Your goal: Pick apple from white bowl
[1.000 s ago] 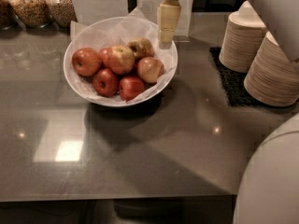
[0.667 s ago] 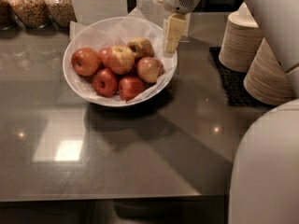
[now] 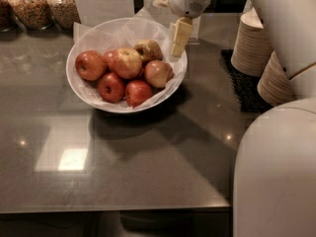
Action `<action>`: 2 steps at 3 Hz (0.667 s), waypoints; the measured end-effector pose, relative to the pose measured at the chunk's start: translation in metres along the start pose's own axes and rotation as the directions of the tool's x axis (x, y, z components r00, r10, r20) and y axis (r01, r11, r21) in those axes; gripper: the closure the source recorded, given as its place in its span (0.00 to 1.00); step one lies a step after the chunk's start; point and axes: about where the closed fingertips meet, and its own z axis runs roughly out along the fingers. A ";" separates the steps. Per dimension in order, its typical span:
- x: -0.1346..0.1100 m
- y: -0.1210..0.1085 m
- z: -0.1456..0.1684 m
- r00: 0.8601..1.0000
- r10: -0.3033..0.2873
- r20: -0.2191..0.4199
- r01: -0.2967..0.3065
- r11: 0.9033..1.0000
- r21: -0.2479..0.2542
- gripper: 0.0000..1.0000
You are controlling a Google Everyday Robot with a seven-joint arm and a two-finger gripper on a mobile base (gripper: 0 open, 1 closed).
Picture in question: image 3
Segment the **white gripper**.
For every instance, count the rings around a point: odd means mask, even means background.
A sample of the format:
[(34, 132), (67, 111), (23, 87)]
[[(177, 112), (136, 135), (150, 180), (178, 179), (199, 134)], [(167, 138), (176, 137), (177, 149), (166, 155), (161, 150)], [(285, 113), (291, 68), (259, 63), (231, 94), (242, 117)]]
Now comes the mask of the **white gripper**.
[(171, 54), (181, 57), (193, 32), (193, 20), (199, 17), (211, 0), (153, 0), (157, 8), (169, 8), (181, 17), (171, 25), (172, 34)]

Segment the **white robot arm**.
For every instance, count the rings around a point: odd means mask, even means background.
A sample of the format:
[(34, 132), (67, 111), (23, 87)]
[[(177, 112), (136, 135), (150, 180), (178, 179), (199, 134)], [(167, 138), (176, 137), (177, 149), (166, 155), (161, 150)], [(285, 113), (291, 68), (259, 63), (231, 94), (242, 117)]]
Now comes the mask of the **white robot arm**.
[(316, 0), (251, 0), (294, 101), (259, 116), (236, 156), (233, 237), (316, 237)]

